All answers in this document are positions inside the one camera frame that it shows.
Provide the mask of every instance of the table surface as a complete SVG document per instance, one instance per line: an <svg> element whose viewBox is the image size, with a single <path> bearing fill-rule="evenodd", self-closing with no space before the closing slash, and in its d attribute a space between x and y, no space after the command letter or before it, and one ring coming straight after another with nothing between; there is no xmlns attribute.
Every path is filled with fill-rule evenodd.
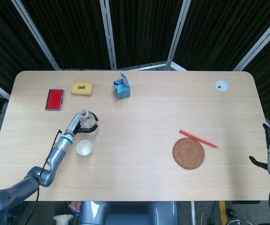
<svg viewBox="0 0 270 225"><path fill-rule="evenodd" d="M0 132L0 189L42 166L57 130L81 109L99 118L98 135L77 134L41 201L266 200L268 173L249 156L267 161L265 122L252 76L246 72L124 71L131 97L117 100L119 71L25 71L14 83ZM215 88L226 80L229 90ZM71 94L73 81L92 82L92 96ZM62 110L45 111L49 89L64 89ZM182 169L173 159L183 129L202 144L203 164ZM90 157L76 144L89 139Z"/></svg>

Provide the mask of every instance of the blue cardboard box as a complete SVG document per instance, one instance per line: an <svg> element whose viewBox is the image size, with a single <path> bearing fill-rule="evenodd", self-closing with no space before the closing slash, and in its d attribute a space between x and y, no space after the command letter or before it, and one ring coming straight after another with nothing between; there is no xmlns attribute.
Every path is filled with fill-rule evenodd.
<svg viewBox="0 0 270 225"><path fill-rule="evenodd" d="M118 100L131 96L131 87L125 75L120 73L122 79L114 81L114 89Z"/></svg>

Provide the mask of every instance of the red card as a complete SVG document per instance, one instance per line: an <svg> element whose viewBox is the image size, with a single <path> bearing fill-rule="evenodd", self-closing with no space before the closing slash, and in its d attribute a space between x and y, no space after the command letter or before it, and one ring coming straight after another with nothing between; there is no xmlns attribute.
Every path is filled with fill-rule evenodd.
<svg viewBox="0 0 270 225"><path fill-rule="evenodd" d="M63 93L64 90L62 89L50 89L45 110L60 111L62 107Z"/></svg>

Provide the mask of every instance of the round rattan mat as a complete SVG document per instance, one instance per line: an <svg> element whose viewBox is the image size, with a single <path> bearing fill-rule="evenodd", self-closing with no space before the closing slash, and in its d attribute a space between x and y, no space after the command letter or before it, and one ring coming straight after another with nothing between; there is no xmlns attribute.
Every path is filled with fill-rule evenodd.
<svg viewBox="0 0 270 225"><path fill-rule="evenodd" d="M187 170L194 170L204 161L202 145L191 138L182 138L173 146L173 158L178 165Z"/></svg>

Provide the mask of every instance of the red pen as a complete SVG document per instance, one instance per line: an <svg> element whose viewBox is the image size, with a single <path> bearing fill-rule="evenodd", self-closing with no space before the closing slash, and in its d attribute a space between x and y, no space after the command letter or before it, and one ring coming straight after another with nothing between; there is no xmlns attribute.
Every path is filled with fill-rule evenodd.
<svg viewBox="0 0 270 225"><path fill-rule="evenodd" d="M209 145L209 146L211 146L211 147L213 147L213 148L217 148L216 145L214 145L214 144L212 144L212 143L209 143L209 142L207 142L207 141L205 141L205 140L202 140L202 139L200 139L200 138L198 138L198 137L195 137L195 136L193 136L193 135L191 135L191 134L189 134L189 133L187 133L187 132L184 132L183 130L180 130L180 133L183 134L183 135L186 135L187 137L192 138L192 139L194 139L194 140L196 140L196 141L199 141L199 142L201 142L201 143L203 143L203 144L207 144L207 145Z"/></svg>

